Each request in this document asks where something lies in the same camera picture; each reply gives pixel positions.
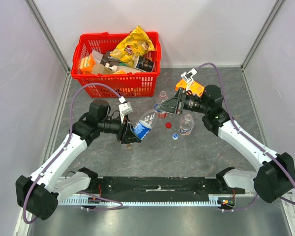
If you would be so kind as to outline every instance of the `plastic bottle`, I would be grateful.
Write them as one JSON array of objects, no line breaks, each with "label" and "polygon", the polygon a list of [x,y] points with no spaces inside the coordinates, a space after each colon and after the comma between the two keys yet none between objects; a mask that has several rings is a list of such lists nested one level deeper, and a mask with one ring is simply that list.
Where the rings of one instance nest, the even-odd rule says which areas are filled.
[{"label": "plastic bottle", "polygon": [[116,72],[118,70],[123,70],[124,72],[126,73],[138,73],[138,72],[142,72],[141,70],[137,70],[137,69],[134,69],[134,68],[130,68],[128,66],[124,66],[124,65],[113,65],[113,66],[108,66],[109,69],[111,69],[113,72]]},{"label": "plastic bottle", "polygon": [[141,116],[135,125],[133,132],[142,140],[148,132],[155,127],[158,121],[158,115],[155,110],[149,110]]},{"label": "plastic bottle", "polygon": [[186,114],[180,119],[180,129],[179,133],[181,135],[189,135],[193,127],[195,126],[195,120],[192,118],[192,115]]},{"label": "plastic bottle", "polygon": [[[165,91],[161,91],[161,92],[159,93],[159,96],[158,96],[158,98],[157,98],[157,100],[156,100],[156,105],[155,105],[154,107],[156,107],[158,104],[160,104],[160,103],[166,101],[167,99],[168,99],[167,93],[166,93]],[[166,116],[167,116],[167,113],[166,113],[166,112],[161,112],[161,111],[159,111],[159,110],[155,110],[155,111],[158,113],[158,117],[159,117],[160,119],[164,119],[164,118],[166,118]]]}]

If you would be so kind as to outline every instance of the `yellow chip bag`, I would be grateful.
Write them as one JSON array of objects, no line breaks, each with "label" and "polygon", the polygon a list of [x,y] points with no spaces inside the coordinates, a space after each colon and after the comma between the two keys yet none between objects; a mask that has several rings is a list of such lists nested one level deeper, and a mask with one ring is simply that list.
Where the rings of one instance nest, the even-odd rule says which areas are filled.
[{"label": "yellow chip bag", "polygon": [[140,26],[137,26],[117,47],[110,53],[130,67],[133,67],[133,59],[137,56],[155,51],[154,45],[147,33]]}]

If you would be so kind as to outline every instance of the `gray floor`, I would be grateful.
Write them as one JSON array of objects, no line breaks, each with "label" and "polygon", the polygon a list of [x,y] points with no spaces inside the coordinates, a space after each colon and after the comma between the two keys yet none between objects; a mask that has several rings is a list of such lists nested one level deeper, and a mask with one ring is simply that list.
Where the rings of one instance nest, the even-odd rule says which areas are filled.
[{"label": "gray floor", "polygon": [[[261,141],[257,121],[253,113],[245,82],[240,68],[221,68],[227,100],[233,116],[251,135]],[[154,97],[129,98],[134,112],[130,114],[132,122],[151,109],[161,90],[168,96],[175,94],[175,84],[181,79],[180,74],[188,68],[164,68],[157,80]],[[219,85],[213,68],[203,68],[194,78],[202,85]],[[69,105],[73,94],[81,86],[73,80],[63,112],[57,137],[58,147],[69,129]],[[118,108],[118,100],[107,99],[112,111]],[[74,110],[74,121],[88,110],[92,99],[85,91],[78,95]],[[172,134],[179,129],[178,115],[169,115],[166,120],[159,120],[156,127],[144,138],[141,144],[121,145],[115,135],[101,134],[87,150],[81,153],[69,166],[68,171],[87,167],[100,176],[215,176],[226,167],[241,170],[253,170],[250,163],[230,144],[207,131],[202,124],[202,114],[192,113],[196,124],[189,136],[172,139]],[[165,127],[170,121],[171,129]]]},{"label": "gray floor", "polygon": [[[251,198],[236,198],[239,207]],[[258,200],[245,211],[222,213],[211,207],[126,207],[87,213],[59,206],[53,216],[37,220],[32,236],[291,236],[282,204]]]}]

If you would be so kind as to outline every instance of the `blue bottle cap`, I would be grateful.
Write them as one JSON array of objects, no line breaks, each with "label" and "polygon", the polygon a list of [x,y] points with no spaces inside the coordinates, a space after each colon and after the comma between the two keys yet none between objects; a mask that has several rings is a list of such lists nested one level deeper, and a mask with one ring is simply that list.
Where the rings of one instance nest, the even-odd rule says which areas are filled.
[{"label": "blue bottle cap", "polygon": [[179,136],[178,136],[178,134],[177,134],[177,133],[173,134],[173,139],[174,139],[174,140],[177,140],[177,139],[178,139],[178,137],[179,137]]}]

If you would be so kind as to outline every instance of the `red bottle cap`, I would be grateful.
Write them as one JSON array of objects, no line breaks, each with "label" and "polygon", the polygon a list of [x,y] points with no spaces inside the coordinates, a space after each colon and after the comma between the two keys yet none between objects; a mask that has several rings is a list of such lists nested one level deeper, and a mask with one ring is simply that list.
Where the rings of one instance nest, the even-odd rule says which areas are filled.
[{"label": "red bottle cap", "polygon": [[166,123],[166,128],[170,129],[171,127],[172,127],[172,123],[167,122],[167,123]]}]

